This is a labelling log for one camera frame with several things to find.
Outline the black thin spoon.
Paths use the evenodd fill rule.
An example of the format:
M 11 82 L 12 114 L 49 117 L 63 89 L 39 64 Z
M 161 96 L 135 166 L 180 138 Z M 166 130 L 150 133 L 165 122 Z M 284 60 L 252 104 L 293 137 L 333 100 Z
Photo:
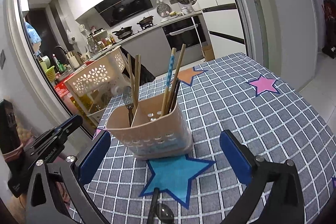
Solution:
M 176 101 L 177 101 L 177 96 L 178 96 L 180 84 L 181 84 L 181 80 L 178 79 L 177 83 L 175 85 L 173 99 L 171 101 L 170 108 L 169 108 L 170 112 L 172 112 L 174 110 L 174 108 L 175 108 L 175 104 L 176 104 Z

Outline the blue patterned wooden chopstick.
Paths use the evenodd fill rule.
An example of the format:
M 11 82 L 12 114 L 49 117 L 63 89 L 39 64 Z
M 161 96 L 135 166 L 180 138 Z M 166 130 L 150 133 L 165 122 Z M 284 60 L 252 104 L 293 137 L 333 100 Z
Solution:
M 171 75 L 173 73 L 173 66 L 174 66 L 174 60 L 175 60 L 176 50 L 177 50 L 176 48 L 173 48 L 171 50 L 169 67 L 168 67 L 167 78 L 166 78 L 166 83 L 165 83 L 165 92 L 164 92 L 164 95 L 163 95 L 163 101 L 162 101 L 162 107 L 161 107 L 161 117 L 165 115 L 165 108 L 166 108 L 168 94 L 169 94 Z

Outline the grey handled spoon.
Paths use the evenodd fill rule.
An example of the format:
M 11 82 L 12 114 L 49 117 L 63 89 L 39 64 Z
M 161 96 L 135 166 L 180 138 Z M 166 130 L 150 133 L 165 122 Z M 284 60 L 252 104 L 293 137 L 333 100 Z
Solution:
M 158 197 L 159 188 L 154 188 L 146 224 L 154 223 L 154 217 L 157 217 L 162 223 L 174 224 L 175 216 L 173 211 L 166 204 L 159 203 Z

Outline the plain wooden chopstick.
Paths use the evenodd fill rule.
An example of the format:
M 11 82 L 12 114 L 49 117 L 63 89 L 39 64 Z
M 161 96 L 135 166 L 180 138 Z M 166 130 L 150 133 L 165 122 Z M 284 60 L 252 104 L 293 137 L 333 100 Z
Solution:
M 178 73 L 179 73 L 181 65 L 182 65 L 182 60 L 183 60 L 183 56 L 185 54 L 185 49 L 186 49 L 186 45 L 183 44 L 182 48 L 181 48 L 180 55 L 179 55 L 179 59 L 178 59 L 178 62 L 177 62 L 177 67 L 176 67 L 176 70 L 175 70 L 175 74 L 174 74 L 173 82 L 172 82 L 172 85 L 171 85 L 171 89 L 169 91 L 169 96 L 168 96 L 166 107 L 165 107 L 165 114 L 169 113 L 170 108 L 171 108 L 171 104 L 173 103 L 173 95 L 175 93 L 175 88 L 177 86 Z

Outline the long wooden chopstick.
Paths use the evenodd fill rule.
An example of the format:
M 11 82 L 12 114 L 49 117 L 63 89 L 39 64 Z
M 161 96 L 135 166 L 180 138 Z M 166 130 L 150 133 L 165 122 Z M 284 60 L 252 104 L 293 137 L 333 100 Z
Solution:
M 137 98 L 135 97 L 135 80 L 134 80 L 134 75 L 132 71 L 132 64 L 131 64 L 131 55 L 128 53 L 127 54 L 127 61 L 129 65 L 129 75 L 130 75 L 130 83 L 131 83 L 131 92 L 132 92 L 132 98 L 133 98 L 133 104 L 134 104 L 134 114 L 136 113 L 137 107 L 138 107 L 138 102 Z

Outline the red plastic basket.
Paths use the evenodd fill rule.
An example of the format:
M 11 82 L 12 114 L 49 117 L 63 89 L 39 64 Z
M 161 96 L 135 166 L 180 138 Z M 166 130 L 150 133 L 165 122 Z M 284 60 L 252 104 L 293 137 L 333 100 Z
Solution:
M 66 96 L 69 93 L 69 90 L 67 89 L 67 87 L 65 86 L 64 82 L 60 82 L 58 83 L 55 87 L 54 87 L 56 93 L 58 94 L 58 96 L 60 98 L 63 98 L 64 96 Z

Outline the beige perforated storage cart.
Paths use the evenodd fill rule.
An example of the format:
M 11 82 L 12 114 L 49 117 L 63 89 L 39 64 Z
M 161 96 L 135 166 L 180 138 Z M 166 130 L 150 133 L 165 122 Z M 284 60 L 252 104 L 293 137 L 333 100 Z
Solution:
M 110 97 L 119 96 L 130 79 L 124 75 L 125 56 L 117 46 L 94 62 L 78 69 L 64 84 L 91 122 L 98 126 Z

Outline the green plastic basket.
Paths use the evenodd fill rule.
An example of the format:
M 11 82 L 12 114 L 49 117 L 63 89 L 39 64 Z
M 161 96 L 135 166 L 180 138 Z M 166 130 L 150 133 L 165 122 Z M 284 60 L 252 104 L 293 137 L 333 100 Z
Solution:
M 55 81 L 55 77 L 56 77 L 56 72 L 55 72 L 55 67 L 51 66 L 50 68 L 48 68 L 45 71 L 45 75 L 47 77 L 47 79 L 49 80 L 49 82 L 54 82 Z

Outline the beige plastic utensil holder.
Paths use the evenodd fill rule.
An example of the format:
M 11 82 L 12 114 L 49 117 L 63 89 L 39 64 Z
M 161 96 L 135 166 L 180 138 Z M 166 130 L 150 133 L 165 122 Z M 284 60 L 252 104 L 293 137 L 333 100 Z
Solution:
M 105 128 L 139 160 L 188 154 L 193 137 L 179 105 L 160 117 L 163 94 L 141 100 L 130 123 L 125 106 L 110 114 Z

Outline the black wok on stove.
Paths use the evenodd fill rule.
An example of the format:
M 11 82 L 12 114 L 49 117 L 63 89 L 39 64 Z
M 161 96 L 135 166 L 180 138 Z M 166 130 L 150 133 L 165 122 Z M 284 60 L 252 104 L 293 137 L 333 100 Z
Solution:
M 125 38 L 128 38 L 129 36 L 132 36 L 133 30 L 132 26 L 128 26 L 128 27 L 122 27 L 120 30 L 113 31 L 112 33 L 115 34 L 119 40 L 123 40 Z

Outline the grey checked star tablecloth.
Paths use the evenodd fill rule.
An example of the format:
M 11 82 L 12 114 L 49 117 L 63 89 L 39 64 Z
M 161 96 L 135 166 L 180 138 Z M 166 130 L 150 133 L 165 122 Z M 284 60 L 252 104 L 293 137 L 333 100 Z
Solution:
M 254 155 L 268 161 L 294 161 L 302 186 L 305 223 L 313 223 L 333 192 L 335 135 L 320 112 L 280 77 L 242 53 L 202 63 L 192 85 L 181 83 L 178 93 L 194 139 L 191 157 L 216 163 L 191 183 L 190 207 L 185 209 L 167 193 L 159 201 L 175 215 L 175 223 L 220 223 L 245 190 L 219 145 L 230 130 Z M 256 96 L 248 81 L 276 79 L 278 93 Z M 109 223 L 146 223 L 151 196 L 139 197 L 151 176 L 146 162 L 112 137 L 110 149 L 93 181 L 84 186 Z

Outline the black pot on burner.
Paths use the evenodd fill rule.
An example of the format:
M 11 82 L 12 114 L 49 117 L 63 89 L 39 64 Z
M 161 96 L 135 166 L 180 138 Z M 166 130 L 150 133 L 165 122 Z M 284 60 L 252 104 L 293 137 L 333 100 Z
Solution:
M 154 16 L 152 15 L 143 17 L 143 19 L 137 22 L 137 24 L 141 27 L 142 30 L 145 30 L 147 28 L 151 28 L 152 26 L 154 26 L 153 19 Z

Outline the black range hood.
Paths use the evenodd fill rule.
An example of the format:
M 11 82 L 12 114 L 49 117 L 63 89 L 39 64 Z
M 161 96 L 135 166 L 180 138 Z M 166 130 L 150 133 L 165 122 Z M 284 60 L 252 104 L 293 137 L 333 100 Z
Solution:
M 152 9 L 151 0 L 104 0 L 94 7 L 105 22 L 113 27 L 141 12 Z

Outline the black built-in oven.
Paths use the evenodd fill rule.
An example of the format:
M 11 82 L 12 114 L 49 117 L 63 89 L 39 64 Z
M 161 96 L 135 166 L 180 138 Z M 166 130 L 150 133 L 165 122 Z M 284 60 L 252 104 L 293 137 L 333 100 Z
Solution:
M 199 16 L 192 16 L 172 24 L 163 26 L 168 44 L 177 52 L 185 44 L 187 48 L 206 42 L 206 36 Z

